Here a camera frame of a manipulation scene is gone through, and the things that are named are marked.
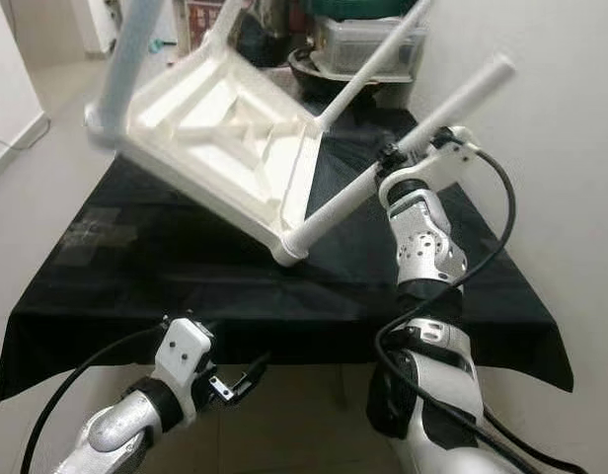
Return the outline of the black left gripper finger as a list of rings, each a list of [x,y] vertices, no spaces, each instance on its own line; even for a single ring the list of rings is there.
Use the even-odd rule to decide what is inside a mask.
[[[261,379],[264,378],[266,370],[271,360],[271,353],[266,352],[256,357],[249,365],[246,366],[244,371],[241,371],[241,375],[235,382],[224,382],[219,375],[219,379],[224,383],[224,394],[222,399],[217,399],[213,402],[221,402],[223,405],[240,405],[244,399],[254,391],[256,387],[261,383]]]

